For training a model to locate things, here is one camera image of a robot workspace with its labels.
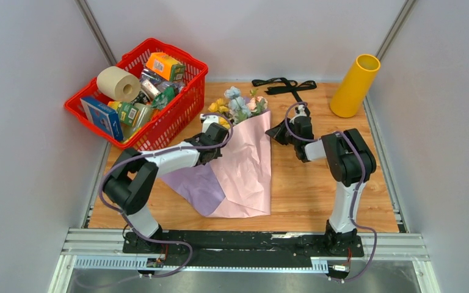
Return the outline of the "artificial flower bunch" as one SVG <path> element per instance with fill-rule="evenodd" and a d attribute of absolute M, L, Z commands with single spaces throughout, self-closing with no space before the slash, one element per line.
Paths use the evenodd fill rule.
<path fill-rule="evenodd" d="M 249 96 L 242 96 L 241 90 L 231 86 L 224 91 L 224 97 L 216 99 L 208 107 L 208 112 L 219 114 L 213 115 L 218 124 L 230 129 L 231 126 L 253 117 L 257 117 L 268 110 L 268 101 L 258 95 L 258 90 L 253 88 Z"/>

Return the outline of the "pink wrapping paper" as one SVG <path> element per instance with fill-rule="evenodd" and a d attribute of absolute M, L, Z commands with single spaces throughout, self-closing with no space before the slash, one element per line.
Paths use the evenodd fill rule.
<path fill-rule="evenodd" d="M 222 157 L 211 162 L 225 198 L 210 217 L 249 218 L 271 213 L 271 128 L 268 110 L 234 126 L 222 148 Z"/>

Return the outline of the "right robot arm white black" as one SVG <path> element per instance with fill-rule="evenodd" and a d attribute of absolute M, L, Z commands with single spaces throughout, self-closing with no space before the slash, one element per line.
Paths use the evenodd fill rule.
<path fill-rule="evenodd" d="M 359 130 L 336 131 L 316 139 L 311 118 L 296 116 L 284 119 L 265 133 L 281 145 L 293 145 L 302 162 L 326 159 L 336 182 L 336 193 L 322 246 L 335 256 L 347 252 L 357 244 L 357 207 L 363 188 L 377 168 L 376 158 Z"/>

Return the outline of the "black ribbon gold lettering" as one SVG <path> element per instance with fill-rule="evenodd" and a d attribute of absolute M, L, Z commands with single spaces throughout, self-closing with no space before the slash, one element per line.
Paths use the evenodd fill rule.
<path fill-rule="evenodd" d="M 303 102 L 302 98 L 299 96 L 299 92 L 306 90 L 314 90 L 317 88 L 317 83 L 313 80 L 298 83 L 295 80 L 290 80 L 283 77 L 271 78 L 268 80 L 253 79 L 252 85 L 254 87 L 269 85 L 269 87 L 265 91 L 267 95 L 280 95 L 285 93 L 291 93 L 297 102 Z"/>

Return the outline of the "purple wrapping paper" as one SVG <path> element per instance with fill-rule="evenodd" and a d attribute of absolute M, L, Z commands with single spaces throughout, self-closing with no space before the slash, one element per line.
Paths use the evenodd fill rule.
<path fill-rule="evenodd" d="M 204 217 L 211 217 L 225 198 L 210 164 L 175 170 L 161 180 Z"/>

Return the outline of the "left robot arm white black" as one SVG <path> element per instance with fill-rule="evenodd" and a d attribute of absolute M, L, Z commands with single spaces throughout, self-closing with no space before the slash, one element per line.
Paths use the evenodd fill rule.
<path fill-rule="evenodd" d="M 154 253 L 161 245 L 183 245 L 184 241 L 162 240 L 159 223 L 148 207 L 148 200 L 155 181 L 177 170 L 205 165 L 221 157 L 221 149 L 231 139 L 233 129 L 211 123 L 199 134 L 181 143 L 155 151 L 137 151 L 128 148 L 103 176 L 100 183 L 100 199 L 115 209 L 139 238 L 139 245 L 148 253 Z"/>

